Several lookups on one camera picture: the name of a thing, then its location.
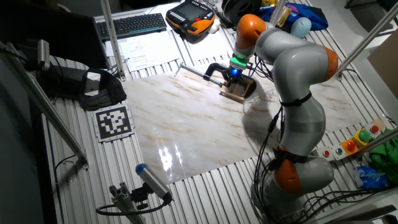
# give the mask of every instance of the green object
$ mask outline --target green object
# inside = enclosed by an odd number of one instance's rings
[[[338,149],[336,149],[336,153],[339,154],[339,155],[341,155],[341,154],[343,153],[343,150],[340,149],[340,148],[338,148]]]
[[[237,65],[238,68],[240,68],[241,70],[244,70],[246,68],[246,65],[248,64],[248,59],[235,56],[231,58],[230,63],[233,63]]]
[[[371,135],[368,131],[362,130],[359,132],[359,138],[364,142],[368,142],[371,139]]]
[[[392,185],[398,185],[398,138],[372,149],[370,151],[372,165],[379,173],[385,173]]]

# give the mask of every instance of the marble surface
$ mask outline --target marble surface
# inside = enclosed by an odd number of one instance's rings
[[[207,66],[195,67],[204,72]],[[223,80],[220,73],[213,75]],[[124,82],[144,162],[166,183],[256,156],[280,108],[274,84],[253,76],[257,88],[243,104],[219,86],[181,69]],[[334,78],[311,86],[326,113],[326,133],[359,122]],[[276,147],[278,130],[267,150]]]

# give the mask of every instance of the vertical pole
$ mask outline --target vertical pole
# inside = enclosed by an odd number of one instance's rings
[[[379,35],[380,31],[398,14],[398,2],[392,7],[392,9],[381,19],[379,23],[370,31],[367,37],[365,37],[355,49],[349,53],[341,65],[337,68],[336,74],[339,74],[365,49],[366,46],[372,42],[372,40]]]
[[[7,50],[18,54],[12,44],[7,45]],[[83,168],[87,169],[88,161],[85,151],[81,150],[81,146],[69,131],[68,127],[63,123],[61,117],[59,117],[58,113],[53,108],[50,100],[47,98],[47,95],[44,93],[39,83],[37,83],[36,79],[26,72],[23,64],[21,64],[21,61],[18,58],[5,53],[0,54],[0,56],[4,59],[5,64],[10,68],[12,74],[24,87],[27,94],[51,122],[52,126],[58,131],[59,135],[61,135],[62,139],[68,144],[70,149],[76,154],[77,158],[79,158],[79,161],[83,164]]]
[[[285,7],[287,0],[280,0],[278,1],[278,5],[276,5],[275,11],[272,15],[272,18],[270,20],[270,23],[274,26],[278,23],[279,17],[282,14],[282,11]]]
[[[100,1],[101,1],[102,12],[104,13],[106,28],[108,28],[109,37],[111,39],[114,58],[116,60],[116,66],[118,67],[118,73],[120,75],[120,79],[122,81],[126,81],[126,77],[124,76],[122,57],[120,56],[118,39],[116,38],[116,31],[114,29],[109,1],[108,0],[100,0]]]

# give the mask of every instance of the computer monitor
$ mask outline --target computer monitor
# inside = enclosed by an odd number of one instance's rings
[[[0,1],[3,43],[17,46],[43,39],[50,44],[50,55],[90,68],[109,67],[94,18],[15,1]]]

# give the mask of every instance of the aluminum profile table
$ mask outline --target aluminum profile table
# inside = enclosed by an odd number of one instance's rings
[[[311,5],[308,1],[295,2]],[[118,19],[139,15],[142,12],[122,12],[113,15],[113,17],[114,19]],[[103,18],[97,17],[96,20],[99,22]],[[194,67],[196,65],[210,64],[229,59],[233,53],[235,35],[232,30],[221,28],[220,32],[225,41],[229,43],[230,48],[228,49],[228,53],[217,57],[194,60],[187,47],[187,43],[173,31],[168,31],[179,49],[180,59],[136,72],[128,72],[128,68],[124,64],[126,80],[157,75],[164,72],[174,72],[178,69],[180,62]],[[307,35],[307,40],[333,49],[338,54],[340,63],[346,57],[346,54],[327,30],[311,32]],[[114,65],[114,58],[110,57],[110,59]],[[87,69],[86,66],[78,62],[62,58],[59,61],[64,67]],[[352,65],[349,65],[348,68],[355,70]],[[376,118],[381,118],[387,124],[388,128],[394,128],[393,124],[387,123],[383,118],[383,107],[360,76],[353,72],[345,71],[343,72],[340,85],[342,91],[360,117],[361,123],[324,135],[318,146],[338,144],[352,136],[362,125],[370,123]],[[54,107],[76,137],[78,143],[86,149],[90,164],[88,170],[76,169],[75,164],[77,160],[73,158],[59,166],[57,176],[61,180],[60,202],[58,201],[54,187],[54,173],[52,170],[50,171],[58,222],[129,223],[126,217],[97,215],[95,208],[111,204],[111,195],[108,192],[110,185],[118,185],[124,181],[130,189],[141,187],[142,180],[134,172],[136,165],[144,162],[136,135],[133,134],[129,138],[116,141],[98,143],[91,119],[92,112],[82,110],[78,102],[73,100],[58,99]],[[57,163],[73,155],[73,152],[45,117],[43,126],[49,158],[54,156],[55,163]],[[271,154],[267,154],[266,156],[268,160],[272,159]],[[174,195],[174,202],[171,203],[171,206],[164,207],[154,213],[143,215],[143,217],[147,223],[261,223],[262,221],[256,216],[257,211],[253,209],[250,199],[250,185],[256,161],[257,157],[253,157],[172,183],[169,185]],[[49,159],[49,165],[50,167],[55,166],[51,159]],[[357,165],[358,161],[351,158],[333,163],[332,166],[335,171],[334,181],[324,189],[307,194],[304,197],[322,196],[333,190],[355,190],[356,187],[351,171]],[[328,222],[349,213],[355,208],[387,197],[389,194],[392,194],[392,192],[385,192],[361,203],[335,203],[323,209],[310,222]],[[347,200],[353,201],[360,198],[353,197]],[[161,201],[156,195],[150,195],[148,203],[150,208],[154,208],[158,207]],[[313,210],[316,210],[319,206],[315,205]]]

